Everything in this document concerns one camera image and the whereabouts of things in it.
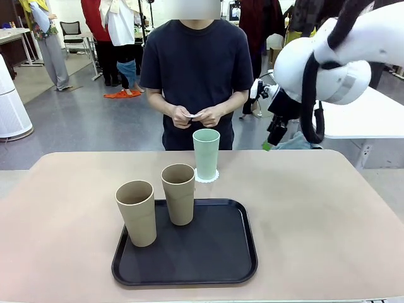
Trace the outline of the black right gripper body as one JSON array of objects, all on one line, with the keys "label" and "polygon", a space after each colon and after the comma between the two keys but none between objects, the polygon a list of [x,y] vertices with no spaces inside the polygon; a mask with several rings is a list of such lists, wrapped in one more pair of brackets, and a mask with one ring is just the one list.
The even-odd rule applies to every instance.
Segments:
[{"label": "black right gripper body", "polygon": [[268,111],[275,117],[279,117],[283,122],[288,122],[300,117],[301,103],[290,98],[284,89],[279,89],[273,97]]}]

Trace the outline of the tall mint green cup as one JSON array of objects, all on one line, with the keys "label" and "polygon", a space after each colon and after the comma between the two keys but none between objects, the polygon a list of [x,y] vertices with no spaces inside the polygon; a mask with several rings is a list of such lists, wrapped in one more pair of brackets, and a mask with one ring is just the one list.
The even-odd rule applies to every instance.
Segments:
[{"label": "tall mint green cup", "polygon": [[220,133],[214,129],[199,129],[193,133],[196,175],[202,181],[216,177]]}]

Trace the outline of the tall brown cup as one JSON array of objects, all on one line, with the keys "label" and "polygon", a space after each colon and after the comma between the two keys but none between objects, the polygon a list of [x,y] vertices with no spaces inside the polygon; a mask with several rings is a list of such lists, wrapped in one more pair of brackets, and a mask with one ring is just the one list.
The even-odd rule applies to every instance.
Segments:
[{"label": "tall brown cup", "polygon": [[137,247],[154,243],[157,227],[153,186],[142,180],[127,182],[116,191],[115,199],[131,242]]},{"label": "tall brown cup", "polygon": [[194,169],[175,163],[163,169],[161,180],[171,222],[177,226],[189,224],[194,215]]}]

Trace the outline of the person's left forearm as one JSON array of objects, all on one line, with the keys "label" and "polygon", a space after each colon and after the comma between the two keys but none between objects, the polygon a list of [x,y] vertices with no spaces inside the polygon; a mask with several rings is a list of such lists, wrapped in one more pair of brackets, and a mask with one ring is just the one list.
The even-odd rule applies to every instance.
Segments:
[{"label": "person's left forearm", "polygon": [[242,107],[249,98],[249,90],[244,90],[240,92],[234,92],[230,98],[220,104],[220,113],[225,116],[239,107]]}]

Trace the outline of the person's right hand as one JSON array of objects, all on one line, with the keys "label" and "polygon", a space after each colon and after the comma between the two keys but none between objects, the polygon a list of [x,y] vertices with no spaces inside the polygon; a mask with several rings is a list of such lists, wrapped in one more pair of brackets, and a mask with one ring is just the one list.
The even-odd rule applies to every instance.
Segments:
[{"label": "person's right hand", "polygon": [[191,125],[191,118],[189,118],[190,113],[185,107],[171,105],[169,114],[176,128],[187,129]]}]

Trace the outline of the white scalloped paper coaster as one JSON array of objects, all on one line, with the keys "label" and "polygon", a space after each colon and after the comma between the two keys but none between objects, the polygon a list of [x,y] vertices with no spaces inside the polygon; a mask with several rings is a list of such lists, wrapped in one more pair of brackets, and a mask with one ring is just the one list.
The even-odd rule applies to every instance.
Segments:
[{"label": "white scalloped paper coaster", "polygon": [[215,171],[215,175],[214,175],[212,178],[210,178],[210,179],[202,179],[202,178],[200,178],[199,175],[198,175],[198,170],[197,170],[197,168],[194,169],[194,173],[195,173],[195,181],[196,181],[196,182],[200,182],[200,183],[211,183],[211,182],[214,182],[214,181],[216,181],[216,180],[219,178],[219,175],[220,175],[219,171],[216,170],[216,171]]}]

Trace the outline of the mannequin with yellow apron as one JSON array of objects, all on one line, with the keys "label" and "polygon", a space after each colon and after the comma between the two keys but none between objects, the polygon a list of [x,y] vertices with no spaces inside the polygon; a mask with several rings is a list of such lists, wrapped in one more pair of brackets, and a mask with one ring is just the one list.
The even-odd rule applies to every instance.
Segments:
[{"label": "mannequin with yellow apron", "polygon": [[312,37],[316,33],[318,8],[315,0],[296,0],[287,10],[289,18],[285,29],[284,45],[300,37]]}]

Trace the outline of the black plastic serving tray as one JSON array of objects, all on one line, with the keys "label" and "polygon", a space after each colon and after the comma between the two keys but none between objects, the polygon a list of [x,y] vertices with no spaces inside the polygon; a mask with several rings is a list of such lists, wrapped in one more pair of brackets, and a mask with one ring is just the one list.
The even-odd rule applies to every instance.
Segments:
[{"label": "black plastic serving tray", "polygon": [[155,202],[157,238],[132,244],[122,230],[111,271],[127,287],[218,285],[248,281],[258,268],[247,211],[232,199],[194,201],[194,218],[174,225],[164,199]]}]

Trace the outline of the orange cloth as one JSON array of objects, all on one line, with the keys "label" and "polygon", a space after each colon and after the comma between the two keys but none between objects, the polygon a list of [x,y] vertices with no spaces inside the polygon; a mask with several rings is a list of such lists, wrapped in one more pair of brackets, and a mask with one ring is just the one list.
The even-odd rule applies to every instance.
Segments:
[{"label": "orange cloth", "polygon": [[128,94],[127,91],[121,90],[117,93],[111,93],[111,94],[104,94],[104,98],[109,98],[109,99],[123,99],[123,98],[133,98],[133,97],[139,97],[141,96],[141,92],[137,90],[131,90],[131,93]]}]

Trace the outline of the mannequin legs with blue jeans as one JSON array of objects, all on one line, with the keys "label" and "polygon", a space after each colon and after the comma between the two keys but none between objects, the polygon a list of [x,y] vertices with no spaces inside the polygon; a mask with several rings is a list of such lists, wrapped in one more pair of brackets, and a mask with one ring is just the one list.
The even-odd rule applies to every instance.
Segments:
[{"label": "mannequin legs with blue jeans", "polygon": [[136,46],[126,44],[115,46],[117,58],[117,70],[121,75],[121,86],[127,96],[132,96],[133,90],[144,93],[144,89],[139,86],[136,74]]}]

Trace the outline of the black tripod stand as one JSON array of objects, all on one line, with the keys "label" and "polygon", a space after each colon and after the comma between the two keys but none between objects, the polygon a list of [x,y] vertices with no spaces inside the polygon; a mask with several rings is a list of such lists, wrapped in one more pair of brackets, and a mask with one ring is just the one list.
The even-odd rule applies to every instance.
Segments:
[{"label": "black tripod stand", "polygon": [[141,46],[142,46],[142,48],[145,47],[145,44],[146,44],[146,41],[147,41],[147,36],[146,36],[146,16],[143,13],[143,1],[146,1],[146,3],[149,5],[150,18],[151,18],[151,27],[154,28],[152,4],[155,2],[155,0],[138,0],[139,15],[140,15],[140,20],[141,20],[141,32],[142,32]]}]

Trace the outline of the mannequin in red top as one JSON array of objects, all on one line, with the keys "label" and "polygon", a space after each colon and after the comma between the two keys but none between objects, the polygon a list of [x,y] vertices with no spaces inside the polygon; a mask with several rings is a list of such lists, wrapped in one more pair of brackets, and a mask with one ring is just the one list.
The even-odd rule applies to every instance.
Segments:
[{"label": "mannequin in red top", "polygon": [[110,35],[102,26],[100,17],[100,0],[80,0],[86,24],[96,41],[96,51],[99,65],[102,68],[106,86],[118,86],[119,76],[117,70],[117,59],[114,54],[114,46]]}]

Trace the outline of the white hanging shirt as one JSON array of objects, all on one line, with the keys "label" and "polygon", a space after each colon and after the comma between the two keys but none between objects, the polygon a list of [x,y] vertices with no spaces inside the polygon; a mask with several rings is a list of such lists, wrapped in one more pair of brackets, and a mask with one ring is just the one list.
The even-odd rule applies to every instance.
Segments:
[{"label": "white hanging shirt", "polygon": [[134,16],[139,11],[135,0],[100,0],[98,10],[113,46],[134,44]]}]

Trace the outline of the mannequin in floral shirt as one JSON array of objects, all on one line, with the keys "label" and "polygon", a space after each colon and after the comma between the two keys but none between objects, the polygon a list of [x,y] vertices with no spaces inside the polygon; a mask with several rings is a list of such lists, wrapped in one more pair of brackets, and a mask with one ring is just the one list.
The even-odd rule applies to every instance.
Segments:
[{"label": "mannequin in floral shirt", "polygon": [[29,29],[42,54],[45,69],[59,92],[71,88],[61,46],[54,25],[57,16],[49,11],[46,0],[19,0]]}]

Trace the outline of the light wooden desk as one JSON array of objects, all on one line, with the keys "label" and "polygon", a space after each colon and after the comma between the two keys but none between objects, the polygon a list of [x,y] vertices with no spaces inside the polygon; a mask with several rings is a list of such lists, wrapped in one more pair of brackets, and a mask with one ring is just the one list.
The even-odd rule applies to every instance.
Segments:
[{"label": "light wooden desk", "polygon": [[34,55],[33,50],[29,50],[27,45],[29,41],[27,39],[27,33],[30,33],[28,28],[5,28],[0,29],[0,45],[7,44],[15,40],[21,40],[23,49],[26,55],[26,61],[22,63],[23,66],[37,67],[44,66],[44,62],[36,57],[33,59],[31,55]]}]

